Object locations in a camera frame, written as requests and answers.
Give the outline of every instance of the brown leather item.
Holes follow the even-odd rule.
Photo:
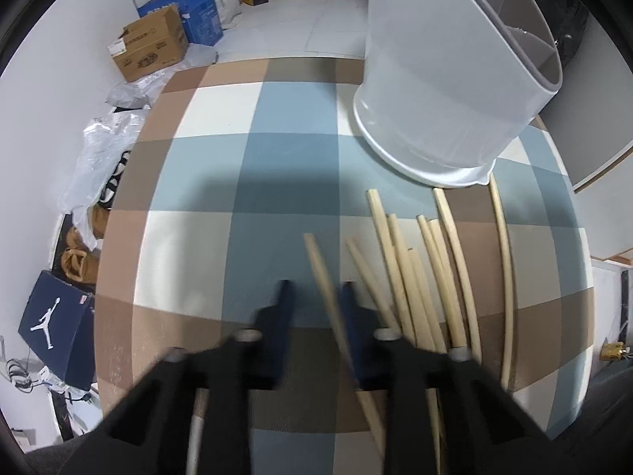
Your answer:
[[[103,239],[103,236],[105,236],[108,217],[110,217],[109,211],[99,205],[93,205],[88,209],[88,221],[93,228],[93,234],[96,239]]]
[[[61,269],[75,282],[97,283],[99,259],[83,250],[67,248],[61,254]]]

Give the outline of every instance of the bamboo stick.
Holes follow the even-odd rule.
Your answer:
[[[439,416],[438,391],[435,388],[426,390],[426,401],[428,402],[428,418],[433,434],[433,449],[436,454],[436,468],[438,475],[441,475],[442,441],[440,440],[440,429],[442,425]]]
[[[327,265],[325,264],[325,260],[319,251],[315,236],[313,234],[304,234],[303,240],[306,246],[306,251],[308,252],[310,266],[312,267],[312,274],[316,280],[316,286],[319,288],[325,303],[325,310],[328,318],[330,319],[334,339],[336,340],[341,355],[343,355],[347,363],[350,363],[351,360],[349,357],[347,336],[344,332],[343,319],[341,318],[336,292],[330,280]],[[369,430],[373,436],[373,440],[378,447],[378,451],[381,456],[384,457],[385,430],[382,426],[380,413],[378,412],[376,403],[373,401],[371,394],[366,391],[357,391],[356,396],[358,397],[358,401],[363,409],[363,414],[365,414],[365,419],[369,425]]]
[[[444,341],[444,335],[442,329],[439,326],[438,313],[433,305],[433,297],[431,296],[430,288],[428,287],[428,278],[424,272],[424,266],[420,259],[420,254],[414,248],[409,248],[409,258],[411,259],[411,265],[413,266],[413,272],[418,282],[418,289],[420,290],[420,296],[422,297],[422,304],[426,312],[426,320],[433,337],[433,343],[435,344],[435,352],[446,353],[446,343]]]
[[[490,175],[490,195],[493,198],[495,220],[499,230],[499,246],[501,247],[501,264],[503,269],[503,292],[505,302],[505,331],[503,341],[503,361],[501,364],[501,386],[507,390],[510,383],[510,369],[512,367],[512,345],[514,342],[514,281],[512,272],[512,255],[510,254],[510,241],[508,239],[508,226],[506,225],[501,196],[494,175]]]
[[[424,227],[420,218],[422,218],[423,222],[426,221],[423,219],[424,217],[418,217],[418,224],[420,225],[420,230],[423,230],[422,236],[424,237],[426,248],[428,248],[431,255],[431,266],[433,267],[436,280],[439,282],[446,322],[451,333],[451,344],[453,348],[468,346],[466,329],[461,317],[460,301],[457,296],[451,263],[448,260],[448,250],[444,243],[442,228],[438,220],[431,220],[427,223],[428,227]]]
[[[479,336],[477,308],[475,307],[475,297],[473,296],[470,277],[468,276],[468,267],[466,266],[466,259],[461,248],[460,237],[457,234],[455,220],[453,219],[453,214],[448,204],[448,200],[446,199],[444,189],[435,187],[433,189],[433,194],[436,197],[439,212],[442,216],[448,240],[451,243],[451,248],[455,257],[455,265],[457,266],[457,274],[460,279],[461,292],[464,297],[464,307],[466,307],[466,321],[468,322],[468,329],[470,331],[470,347],[472,355],[476,361],[481,362],[481,338]]]
[[[389,275],[394,301],[396,302],[402,332],[405,338],[412,338],[414,336],[413,322],[411,321],[411,314],[404,292],[402,276],[398,268],[398,261],[396,260],[396,253],[389,235],[385,209],[382,206],[381,197],[375,189],[367,191],[367,198],[373,217],[373,224],[376,227],[378,241],[381,244],[382,255],[385,259],[385,266],[387,268],[387,274]]]
[[[349,253],[356,265],[356,269],[358,269],[372,300],[376,304],[376,307],[378,307],[378,311],[380,312],[385,325],[387,325],[390,329],[401,332],[396,315],[387,301],[387,298],[382,294],[380,284],[371,272],[369,263],[365,260],[362,253],[360,253],[360,250],[351,237],[345,240],[345,244],[347,244],[347,249],[349,249]]]
[[[435,350],[435,344],[433,343],[433,337],[431,330],[426,320],[426,313],[424,311],[424,305],[422,298],[420,297],[420,291],[418,290],[418,283],[415,280],[415,273],[411,266],[411,260],[404,243],[404,236],[400,225],[398,225],[398,217],[395,214],[390,214],[387,217],[389,223],[389,229],[391,231],[391,238],[396,248],[396,257],[398,258],[398,265],[400,266],[400,273],[404,280],[404,288],[406,289],[406,297],[409,303],[409,311],[411,312],[411,318],[413,320],[414,337],[412,343],[418,348],[433,351]]]

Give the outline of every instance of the white plastic bin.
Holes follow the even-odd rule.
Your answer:
[[[354,113],[386,162],[426,184],[487,184],[495,159],[558,91],[534,0],[369,0]]]

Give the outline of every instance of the white tile floor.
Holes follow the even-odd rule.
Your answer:
[[[270,0],[242,5],[217,44],[219,62],[262,57],[365,57],[367,0]]]

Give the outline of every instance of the cable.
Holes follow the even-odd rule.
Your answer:
[[[28,372],[28,359],[30,358],[30,354],[31,350],[29,349],[27,367],[24,367],[17,359],[9,359],[5,364],[9,382],[22,393],[31,393],[33,388],[42,385],[41,383],[34,384],[33,380],[31,380],[31,375]]]
[[[66,398],[68,401],[89,401],[91,396],[90,396],[90,393],[86,393],[81,398],[72,398],[68,396],[65,396],[64,398]]]

